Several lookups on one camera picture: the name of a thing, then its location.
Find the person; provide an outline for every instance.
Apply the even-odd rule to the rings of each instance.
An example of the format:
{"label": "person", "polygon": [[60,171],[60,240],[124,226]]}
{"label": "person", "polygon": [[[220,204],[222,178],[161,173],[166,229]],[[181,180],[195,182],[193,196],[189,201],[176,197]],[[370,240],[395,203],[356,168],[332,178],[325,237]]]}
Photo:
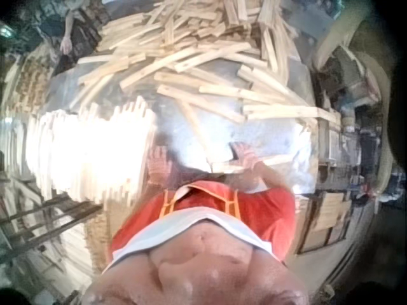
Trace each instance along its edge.
{"label": "person", "polygon": [[208,180],[168,190],[176,166],[166,147],[151,150],[149,185],[158,194],[143,198],[116,233],[112,261],[82,304],[308,304],[282,263],[295,232],[294,196],[251,147],[231,147],[233,164],[259,175],[266,191]]}
{"label": "person", "polygon": [[93,22],[81,9],[83,1],[33,0],[19,11],[21,21],[30,24],[49,47],[56,65],[54,75],[91,54],[101,40]]}

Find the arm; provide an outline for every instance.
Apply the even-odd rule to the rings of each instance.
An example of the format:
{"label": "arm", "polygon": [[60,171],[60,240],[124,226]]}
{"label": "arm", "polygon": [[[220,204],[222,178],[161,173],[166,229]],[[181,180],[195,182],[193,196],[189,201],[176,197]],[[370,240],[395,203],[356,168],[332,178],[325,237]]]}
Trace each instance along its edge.
{"label": "arm", "polygon": [[270,189],[281,187],[290,193],[293,193],[293,190],[288,186],[285,178],[273,168],[265,165],[262,161],[257,162],[253,166],[253,172],[259,175],[264,180],[266,186]]}

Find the nose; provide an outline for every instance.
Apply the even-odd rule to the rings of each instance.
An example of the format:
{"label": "nose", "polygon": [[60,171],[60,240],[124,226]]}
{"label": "nose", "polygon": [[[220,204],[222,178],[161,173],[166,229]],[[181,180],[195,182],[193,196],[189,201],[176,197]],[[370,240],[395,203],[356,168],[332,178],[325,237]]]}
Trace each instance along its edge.
{"label": "nose", "polygon": [[203,299],[210,304],[233,295],[244,282],[247,265],[233,257],[199,253],[182,264],[163,262],[158,277],[163,290],[182,300]]}

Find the pile of wooden sticks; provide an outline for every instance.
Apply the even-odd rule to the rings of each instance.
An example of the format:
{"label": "pile of wooden sticks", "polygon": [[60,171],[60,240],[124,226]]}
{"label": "pile of wooden sticks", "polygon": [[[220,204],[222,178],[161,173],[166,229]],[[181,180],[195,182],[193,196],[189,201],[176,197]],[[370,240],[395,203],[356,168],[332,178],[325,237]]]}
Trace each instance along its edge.
{"label": "pile of wooden sticks", "polygon": [[116,107],[109,120],[99,118],[98,108],[92,103],[80,115],[54,111],[30,119],[26,160],[45,200],[52,189],[99,204],[130,205],[138,197],[155,114],[141,96]]}

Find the lumber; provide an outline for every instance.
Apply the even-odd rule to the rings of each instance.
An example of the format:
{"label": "lumber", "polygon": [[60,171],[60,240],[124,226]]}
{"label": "lumber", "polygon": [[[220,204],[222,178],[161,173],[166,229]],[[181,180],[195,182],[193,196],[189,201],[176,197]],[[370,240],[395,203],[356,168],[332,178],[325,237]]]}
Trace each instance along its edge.
{"label": "lumber", "polygon": [[203,97],[199,95],[195,95],[174,87],[160,85],[157,89],[157,92],[162,95],[166,95],[168,97],[172,97],[176,100],[189,103],[196,107],[199,107],[205,111],[209,111],[211,113],[217,114],[218,116],[222,116],[226,119],[234,123],[241,124],[244,122],[245,118],[243,115],[233,112],[233,111],[226,111],[224,109],[219,109],[216,105],[208,102]]}
{"label": "lumber", "polygon": [[[247,109],[255,109],[255,105],[245,105]],[[252,111],[247,115],[247,119],[269,119],[269,118],[322,118],[334,124],[340,125],[340,120],[324,109],[310,106],[287,106],[287,105],[272,105],[268,109],[264,107],[260,110]]]}
{"label": "lumber", "polygon": [[82,57],[78,60],[78,65],[81,64],[88,64],[90,62],[110,62],[111,60],[118,59],[116,55],[96,55],[96,56],[88,56]]}
{"label": "lumber", "polygon": [[247,10],[245,0],[237,0],[237,16],[240,21],[247,21]]}
{"label": "lumber", "polygon": [[210,141],[208,140],[207,135],[200,128],[200,123],[197,114],[193,111],[189,103],[176,101],[179,109],[186,118],[187,122],[191,125],[192,130],[194,131],[195,136],[198,138],[199,143],[203,147],[207,161],[209,164],[213,163],[215,157],[210,149]]}
{"label": "lumber", "polygon": [[197,48],[190,47],[187,49],[183,49],[181,51],[178,51],[175,54],[171,54],[167,57],[164,57],[163,59],[160,59],[156,62],[153,62],[152,64],[142,68],[141,70],[137,71],[136,73],[130,75],[129,77],[125,78],[123,81],[120,82],[120,87],[121,89],[126,89],[138,80],[146,77],[147,75],[154,73],[158,69],[161,69],[162,67],[165,67],[168,64],[171,64],[172,62],[175,62],[177,60],[183,59],[185,57],[194,55],[198,52]]}
{"label": "lumber", "polygon": [[190,17],[190,18],[212,20],[212,21],[215,20],[217,17],[217,14],[213,11],[199,12],[199,11],[180,10],[180,11],[178,11],[177,15],[184,16],[184,17]]}
{"label": "lumber", "polygon": [[223,58],[234,62],[241,62],[242,64],[251,65],[253,67],[267,68],[267,62],[239,53],[229,54]]}
{"label": "lumber", "polygon": [[236,14],[235,5],[233,0],[223,0],[226,16],[228,17],[229,25],[239,25],[239,19]]}
{"label": "lumber", "polygon": [[81,108],[85,108],[94,98],[95,96],[105,87],[108,82],[112,79],[114,74],[109,74],[104,76],[100,81],[98,81],[86,94],[82,100]]}
{"label": "lumber", "polygon": [[146,25],[151,25],[154,23],[154,21],[158,18],[158,16],[162,13],[162,11],[165,9],[167,5],[165,3],[162,3],[159,7],[154,9],[154,12],[151,14],[150,19],[147,21]]}
{"label": "lumber", "polygon": [[182,75],[178,73],[167,73],[167,72],[155,72],[154,80],[162,81],[165,83],[179,84],[194,88],[199,88],[200,86],[211,85],[211,83],[206,82],[202,79],[191,78],[187,75]]}
{"label": "lumber", "polygon": [[108,62],[92,72],[85,74],[81,76],[78,79],[78,84],[83,84],[83,83],[89,83],[93,81],[94,79],[100,79],[103,76],[109,75],[109,74],[114,74],[116,72],[126,70],[128,69],[129,65],[129,59],[128,57],[123,57],[120,60],[114,60],[112,62]]}
{"label": "lumber", "polygon": [[225,46],[218,50],[208,51],[204,54],[195,56],[193,58],[187,59],[183,62],[180,62],[175,65],[175,69],[177,72],[183,72],[188,70],[192,67],[196,67],[197,65],[203,64],[210,60],[217,59],[219,57],[223,57],[232,53],[237,53],[240,51],[248,50],[251,48],[249,43],[236,43],[231,46]]}
{"label": "lumber", "polygon": [[267,51],[267,59],[270,64],[271,70],[273,71],[273,73],[278,73],[279,66],[277,63],[277,58],[275,56],[273,41],[270,35],[270,31],[267,28],[265,28],[263,31],[262,43],[265,45],[265,49]]}
{"label": "lumber", "polygon": [[[293,158],[294,156],[291,154],[277,154],[274,156],[260,158],[260,160],[267,166],[273,166],[292,162]],[[213,162],[211,167],[212,173],[240,173],[245,170],[244,167],[233,164],[233,161]]]}
{"label": "lumber", "polygon": [[153,30],[157,30],[157,29],[159,29],[161,27],[162,27],[161,24],[146,25],[146,26],[143,27],[143,29],[140,29],[140,30],[136,31],[135,33],[127,36],[126,38],[119,40],[117,43],[112,44],[109,47],[109,50],[112,50],[115,47],[117,47],[117,46],[119,46],[119,45],[121,45],[123,43],[126,43],[127,41],[129,41],[131,39],[143,36],[144,34],[146,34],[148,32],[151,32]]}
{"label": "lumber", "polygon": [[200,93],[210,93],[216,95],[222,95],[225,97],[236,97],[236,98],[244,98],[248,100],[255,100],[256,102],[275,105],[284,103],[285,97],[275,94],[264,94],[258,93],[251,90],[236,88],[236,87],[227,87],[227,86],[219,86],[219,85],[206,85],[199,87]]}
{"label": "lumber", "polygon": [[95,79],[91,81],[90,83],[86,84],[81,91],[77,94],[77,96],[72,100],[72,102],[69,104],[69,108],[73,109],[76,104],[85,96],[88,94],[88,92],[96,85],[98,82],[98,79]]}

